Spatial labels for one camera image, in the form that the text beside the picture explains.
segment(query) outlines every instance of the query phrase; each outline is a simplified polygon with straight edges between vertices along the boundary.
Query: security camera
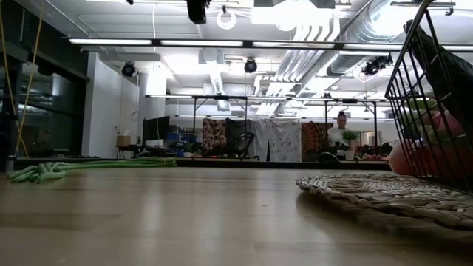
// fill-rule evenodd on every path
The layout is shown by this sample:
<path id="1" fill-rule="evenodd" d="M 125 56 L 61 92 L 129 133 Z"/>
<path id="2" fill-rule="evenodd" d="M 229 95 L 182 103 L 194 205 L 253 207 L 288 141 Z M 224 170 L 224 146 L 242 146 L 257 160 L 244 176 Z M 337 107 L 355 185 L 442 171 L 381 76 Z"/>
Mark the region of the security camera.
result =
<path id="1" fill-rule="evenodd" d="M 256 64 L 254 58 L 249 58 L 249 59 L 246 61 L 246 64 L 245 64 L 245 72 L 246 72 L 246 73 L 253 73 L 253 72 L 255 72 L 257 69 L 258 69 L 258 65 Z"/>
<path id="2" fill-rule="evenodd" d="M 208 8 L 211 0 L 186 0 L 189 19 L 196 25 L 207 23 L 205 9 Z"/>
<path id="3" fill-rule="evenodd" d="M 378 56 L 375 60 L 367 61 L 367 65 L 362 69 L 365 75 L 376 75 L 381 70 L 385 69 L 387 65 L 392 64 L 391 55 Z"/>
<path id="4" fill-rule="evenodd" d="M 133 77 L 135 75 L 135 63 L 133 61 L 128 61 L 128 62 L 125 62 L 125 66 L 122 68 L 121 70 L 121 73 L 125 76 L 125 77 Z"/>

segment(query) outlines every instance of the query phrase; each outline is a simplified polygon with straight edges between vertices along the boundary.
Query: wire basket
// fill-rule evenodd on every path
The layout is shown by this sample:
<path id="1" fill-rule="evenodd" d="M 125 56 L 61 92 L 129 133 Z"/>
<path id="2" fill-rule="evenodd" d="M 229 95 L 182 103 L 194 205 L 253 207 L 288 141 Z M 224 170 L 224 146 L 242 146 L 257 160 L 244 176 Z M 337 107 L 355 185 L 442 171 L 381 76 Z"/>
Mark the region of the wire basket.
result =
<path id="1" fill-rule="evenodd" d="M 424 0 L 415 18 L 406 24 L 407 37 L 385 96 L 391 103 L 409 172 L 471 191 L 473 104 L 467 108 L 464 102 L 473 96 L 467 75 L 471 70 L 473 81 L 473 67 L 439 45 L 427 9 L 432 2 Z M 430 35 L 420 27 L 424 18 Z M 462 82 L 467 86 L 459 89 Z"/>

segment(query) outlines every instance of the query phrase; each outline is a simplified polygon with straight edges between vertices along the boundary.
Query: cardboard box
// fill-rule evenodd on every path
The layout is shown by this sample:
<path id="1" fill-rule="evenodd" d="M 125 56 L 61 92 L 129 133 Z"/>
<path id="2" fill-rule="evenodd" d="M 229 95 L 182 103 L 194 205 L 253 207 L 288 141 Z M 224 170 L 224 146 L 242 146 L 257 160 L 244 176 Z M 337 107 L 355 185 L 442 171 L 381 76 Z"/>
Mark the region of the cardboard box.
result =
<path id="1" fill-rule="evenodd" d="M 132 137 L 130 137 L 130 136 L 123 136 L 123 135 L 118 135 L 117 136 L 117 147 L 130 146 L 131 142 L 132 142 Z"/>

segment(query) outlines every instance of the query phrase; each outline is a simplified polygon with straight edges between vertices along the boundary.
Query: green cord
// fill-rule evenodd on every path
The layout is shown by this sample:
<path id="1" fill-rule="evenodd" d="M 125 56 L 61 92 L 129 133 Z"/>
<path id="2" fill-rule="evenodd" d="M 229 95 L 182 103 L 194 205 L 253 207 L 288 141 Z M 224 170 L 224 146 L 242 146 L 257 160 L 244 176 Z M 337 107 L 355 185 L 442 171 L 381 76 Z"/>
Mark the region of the green cord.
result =
<path id="1" fill-rule="evenodd" d="M 57 180 L 66 176 L 66 171 L 94 168 L 152 168 L 176 166 L 174 158 L 137 158 L 119 161 L 94 161 L 84 163 L 40 163 L 37 166 L 28 166 L 23 170 L 14 171 L 8 175 L 10 182 L 22 183 L 30 181 L 41 184 L 46 180 Z"/>

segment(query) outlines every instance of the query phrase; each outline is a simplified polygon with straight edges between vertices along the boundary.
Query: white curtain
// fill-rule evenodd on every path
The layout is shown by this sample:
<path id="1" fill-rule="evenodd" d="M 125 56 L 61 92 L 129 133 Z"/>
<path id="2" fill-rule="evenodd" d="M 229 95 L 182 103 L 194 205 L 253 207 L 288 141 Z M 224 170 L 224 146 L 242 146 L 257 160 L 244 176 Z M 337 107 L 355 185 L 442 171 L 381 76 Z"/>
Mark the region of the white curtain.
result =
<path id="1" fill-rule="evenodd" d="M 268 134 L 271 162 L 301 162 L 301 125 L 294 120 L 270 120 Z"/>

